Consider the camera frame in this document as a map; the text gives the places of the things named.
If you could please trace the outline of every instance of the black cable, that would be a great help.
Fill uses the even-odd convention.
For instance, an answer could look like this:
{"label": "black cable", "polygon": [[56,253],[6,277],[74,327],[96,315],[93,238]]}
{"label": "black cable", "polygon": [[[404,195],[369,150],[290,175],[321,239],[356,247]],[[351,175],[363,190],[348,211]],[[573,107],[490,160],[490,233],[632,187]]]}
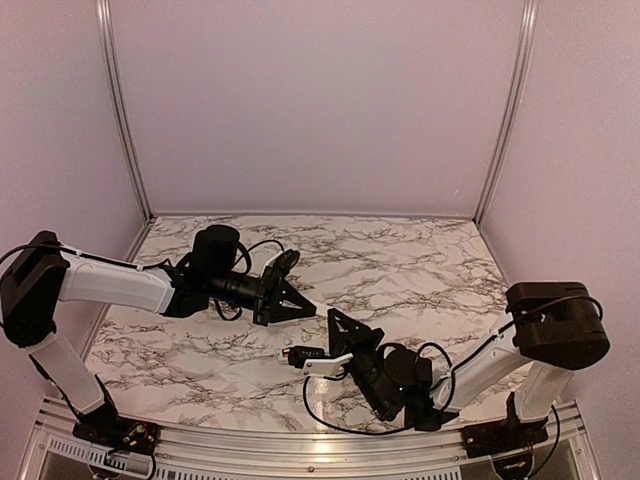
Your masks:
{"label": "black cable", "polygon": [[[340,377],[335,377],[335,378],[331,378],[331,377],[324,377],[327,380],[331,380],[331,381],[338,381],[338,380],[342,380],[344,379],[344,377],[340,378]],[[311,379],[311,377],[307,377],[304,379],[304,383],[302,384],[302,402],[304,403],[304,408],[307,410],[307,413],[311,416],[311,418],[313,418],[316,422],[324,425],[325,427],[329,427],[329,428],[333,428],[334,430],[337,430],[339,432],[344,432],[344,433],[353,433],[356,435],[367,435],[369,437],[382,437],[385,435],[392,435],[394,433],[400,433],[400,432],[404,432],[409,430],[411,427],[402,427],[402,428],[397,428],[395,430],[388,430],[386,432],[366,432],[364,430],[350,430],[348,428],[342,428],[339,427],[337,425],[332,425],[329,422],[321,419],[320,417],[318,417],[313,410],[311,410],[311,407],[309,406],[309,401],[307,400],[307,386],[309,385],[309,380]]]}
{"label": "black cable", "polygon": [[[127,450],[124,450],[122,448],[112,448],[111,450],[109,450],[105,456],[104,459],[102,460],[102,464],[105,467],[110,467],[111,465],[108,465],[107,462],[107,457],[110,457],[111,455],[113,455],[116,452],[126,452]],[[158,470],[158,463],[156,462],[156,456],[152,453],[151,455],[149,455],[151,457],[151,473],[149,474],[149,476],[146,478],[146,480],[152,480],[153,477],[156,476],[156,471]]]}
{"label": "black cable", "polygon": [[151,473],[147,477],[147,480],[151,480],[153,477],[156,476],[157,469],[158,469],[158,464],[156,463],[156,456],[152,453],[151,454]]}
{"label": "black cable", "polygon": [[604,318],[604,308],[602,307],[602,304],[598,300],[588,295],[572,295],[570,297],[558,298],[556,300],[552,300],[551,302],[545,303],[544,305],[540,305],[539,307],[534,308],[533,310],[530,310],[524,315],[518,317],[517,321],[520,322],[522,321],[523,318],[526,318],[532,315],[537,315],[549,307],[554,307],[556,305],[569,302],[571,300],[586,300],[588,302],[593,303],[598,308],[598,318],[600,319],[600,321],[602,321],[602,319]]}
{"label": "black cable", "polygon": [[280,240],[276,240],[275,238],[269,238],[267,240],[262,240],[261,242],[256,243],[255,245],[251,245],[249,247],[249,251],[253,250],[254,248],[258,248],[261,245],[264,245],[266,243],[275,243],[276,245],[278,245],[280,247],[280,250],[284,252],[285,248],[284,245],[282,244],[282,242]]}
{"label": "black cable", "polygon": [[[268,240],[262,240],[261,242],[256,243],[255,245],[251,245],[249,248],[247,248],[247,252],[250,252],[251,250],[258,248],[261,245],[264,245],[266,243],[275,243],[280,247],[280,250],[282,250],[284,252],[284,245],[282,244],[282,242],[280,240],[276,240],[275,238],[270,238]],[[240,263],[240,260],[242,260],[243,257],[238,257],[238,259],[236,260],[236,263],[233,264],[233,267],[235,267],[238,263]]]}
{"label": "black cable", "polygon": [[[588,302],[593,303],[598,309],[598,318],[600,319],[600,321],[603,320],[603,318],[604,318],[604,308],[602,307],[602,304],[598,300],[593,298],[593,297],[590,297],[590,296],[587,296],[587,295],[572,295],[570,297],[562,297],[562,298],[558,298],[556,300],[552,300],[551,302],[545,303],[544,305],[540,305],[539,307],[528,311],[524,315],[521,315],[520,317],[518,317],[517,320],[512,320],[509,323],[507,323],[507,324],[503,325],[502,327],[500,327],[500,329],[498,329],[498,335],[491,335],[489,338],[487,338],[482,343],[482,345],[480,345],[471,355],[469,355],[462,362],[458,363],[455,367],[453,367],[452,371],[456,371],[456,370],[459,370],[460,368],[464,367],[471,360],[473,360],[475,357],[477,357],[485,348],[487,348],[487,346],[489,346],[489,344],[491,344],[491,342],[496,340],[499,335],[502,335],[504,332],[506,332],[509,328],[514,326],[516,323],[522,322],[523,319],[526,319],[527,317],[538,315],[538,314],[540,314],[544,310],[547,310],[550,307],[554,307],[554,306],[559,305],[561,303],[569,302],[569,301],[572,301],[572,300],[586,300]],[[437,387],[439,387],[441,383],[442,382],[440,382],[440,381],[438,383],[436,383],[436,385],[433,386],[432,390],[434,390]]]}
{"label": "black cable", "polygon": [[416,381],[418,379],[416,367],[418,365],[418,360],[421,358],[420,354],[425,350],[425,348],[429,348],[429,347],[435,348],[442,354],[445,361],[447,362],[447,365],[449,366],[449,375],[451,375],[451,386],[449,387],[449,396],[447,397],[447,401],[444,403],[442,408],[436,410],[433,413],[433,415],[430,416],[430,418],[432,418],[442,413],[445,413],[445,410],[449,408],[449,405],[451,405],[451,402],[453,401],[453,395],[455,394],[455,390],[456,390],[456,374],[455,374],[455,370],[452,368],[453,362],[451,361],[451,357],[449,356],[447,351],[435,342],[425,342],[420,346],[420,348],[416,352],[416,359],[413,363],[413,374],[416,377]]}
{"label": "black cable", "polygon": [[238,310],[236,311],[233,317],[227,317],[225,313],[222,311],[222,307],[220,306],[220,302],[218,301],[218,299],[214,298],[213,304],[215,305],[216,312],[218,312],[218,315],[220,316],[220,318],[227,322],[233,322],[234,320],[239,319],[240,316],[242,315],[242,307],[238,307]]}
{"label": "black cable", "polygon": [[551,411],[553,412],[553,415],[556,417],[556,439],[553,442],[553,446],[551,447],[551,450],[549,451],[549,454],[546,456],[546,458],[542,461],[542,463],[540,465],[538,465],[538,467],[531,472],[529,475],[527,475],[527,479],[531,479],[533,477],[535,477],[536,475],[538,475],[538,473],[540,473],[540,470],[542,470],[544,468],[544,466],[549,463],[549,460],[551,460],[551,457],[553,456],[553,454],[555,453],[555,451],[558,448],[558,444],[560,443],[560,417],[558,416],[558,411],[556,410],[556,407],[554,405],[551,405]]}

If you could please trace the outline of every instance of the marble tabletop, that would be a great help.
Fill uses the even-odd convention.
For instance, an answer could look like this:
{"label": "marble tabletop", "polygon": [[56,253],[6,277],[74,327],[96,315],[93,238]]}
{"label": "marble tabletop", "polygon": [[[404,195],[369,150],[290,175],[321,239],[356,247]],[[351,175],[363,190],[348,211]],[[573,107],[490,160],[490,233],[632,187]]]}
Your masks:
{"label": "marble tabletop", "polygon": [[[462,220],[320,217],[161,217],[137,261],[174,263],[190,250],[196,232],[231,225],[250,246],[275,238],[301,252],[289,281],[307,298],[382,327],[384,341],[417,348],[436,341],[461,353],[504,308],[505,284],[474,224]],[[252,252],[254,272],[277,252]],[[214,309],[186,319],[111,307],[87,359],[123,414],[205,427],[262,431],[328,431],[302,404],[300,370],[280,365],[289,345],[327,348],[323,317],[268,327],[251,312],[235,322]],[[437,352],[436,365],[442,362]],[[457,422],[504,415],[519,371],[480,395]],[[402,425],[375,420],[350,378],[313,380],[310,404],[322,418],[371,431]]]}

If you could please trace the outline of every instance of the vent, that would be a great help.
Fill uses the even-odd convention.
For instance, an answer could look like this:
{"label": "vent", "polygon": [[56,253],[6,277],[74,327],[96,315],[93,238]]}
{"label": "vent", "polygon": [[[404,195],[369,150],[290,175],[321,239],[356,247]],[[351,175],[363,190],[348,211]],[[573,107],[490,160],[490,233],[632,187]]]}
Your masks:
{"label": "vent", "polygon": [[[105,447],[96,446],[82,440],[71,438],[60,438],[51,436],[49,440],[48,451],[57,453],[64,457],[76,460],[81,463],[90,464],[96,467],[104,468],[104,458],[107,452]],[[137,467],[140,468],[141,461],[144,460],[144,468],[149,467],[148,457],[137,456]],[[157,459],[157,469],[152,480],[263,480],[262,476],[254,475],[229,475],[217,472],[204,472],[202,470],[190,469],[184,467],[175,467],[173,465],[163,465],[162,459]],[[127,469],[127,464],[121,461],[113,460],[107,462],[106,465],[113,471],[126,473],[127,475],[137,478],[147,478],[146,475],[133,472]],[[270,477],[271,480],[292,480],[298,477]],[[458,467],[452,467],[442,470],[432,470],[425,472],[416,472],[411,475],[385,475],[376,477],[349,477],[350,480],[462,480],[462,475]]]}

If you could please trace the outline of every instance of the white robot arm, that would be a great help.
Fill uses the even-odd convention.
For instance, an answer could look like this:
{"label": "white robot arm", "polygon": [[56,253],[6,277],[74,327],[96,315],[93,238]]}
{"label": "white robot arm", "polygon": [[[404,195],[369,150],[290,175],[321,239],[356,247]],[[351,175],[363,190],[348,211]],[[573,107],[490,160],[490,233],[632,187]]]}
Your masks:
{"label": "white robot arm", "polygon": [[[98,378],[56,334],[53,315],[58,301],[101,302],[184,318],[209,308],[213,299],[253,310],[254,323],[264,326],[315,314],[314,305],[285,280],[300,254],[283,251],[259,277],[252,276],[249,250],[239,238],[231,227],[212,225],[198,232],[193,251],[176,267],[168,262],[141,266],[87,254],[62,245],[47,231],[10,252],[22,250],[0,278],[2,328],[60,389],[79,420],[74,435],[118,450],[151,454],[157,425],[118,414]],[[245,259],[244,272],[233,270],[238,251]]]}
{"label": "white robot arm", "polygon": [[[264,326],[316,313],[285,280],[298,252],[283,252],[260,277],[251,276],[249,250],[235,229],[223,225],[198,232],[193,250],[175,267],[97,257],[60,244],[52,232],[40,232],[15,250],[24,251],[0,278],[4,333],[60,388],[79,420],[74,435],[113,449],[151,455],[158,426],[118,414],[97,377],[56,335],[58,301],[102,302],[183,318],[209,308],[213,299],[253,310],[254,323]],[[244,272],[233,270],[238,251]],[[327,312],[329,355],[292,347],[284,358],[310,376],[332,375],[342,367],[380,420],[393,420],[404,408],[405,427],[427,431],[439,429],[482,391],[533,362],[524,384],[509,398],[505,420],[463,430],[467,439],[481,439],[469,442],[470,457],[519,448],[547,438],[544,425],[552,402],[575,370],[607,353],[609,341],[602,307],[580,283],[519,283],[506,296],[506,315],[454,362],[447,356],[451,364],[445,372],[433,371],[431,361],[420,356],[422,348],[381,345],[380,328],[336,309]]]}
{"label": "white robot arm", "polygon": [[[378,419],[393,420],[404,408],[405,428],[427,431],[456,418],[484,390],[533,362],[507,401],[507,418],[462,432],[469,457],[524,448],[548,438],[544,426],[553,402],[574,372],[598,362],[610,345],[602,306],[581,283],[519,283],[506,297],[506,314],[454,361],[431,342],[418,351],[381,343],[380,328],[336,309],[327,312],[328,355],[297,346],[283,350],[282,359],[307,376],[350,374]],[[433,371],[431,361],[420,356],[426,347],[446,356],[446,371]]]}

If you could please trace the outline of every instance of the purple wall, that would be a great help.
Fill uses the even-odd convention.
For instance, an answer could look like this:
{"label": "purple wall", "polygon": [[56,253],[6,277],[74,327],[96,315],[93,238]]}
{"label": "purple wall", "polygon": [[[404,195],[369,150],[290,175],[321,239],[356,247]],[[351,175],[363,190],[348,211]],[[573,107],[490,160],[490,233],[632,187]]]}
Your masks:
{"label": "purple wall", "polygon": [[603,478],[640,478],[640,5],[547,0],[484,232],[510,282],[580,280],[612,342],[578,375]]}
{"label": "purple wall", "polygon": [[521,1],[112,3],[157,212],[473,215]]}
{"label": "purple wall", "polygon": [[[110,105],[95,2],[0,3],[0,253],[51,229],[122,256],[142,226]],[[79,346],[95,305],[62,305]],[[0,475],[15,478],[45,383],[0,335]]]}

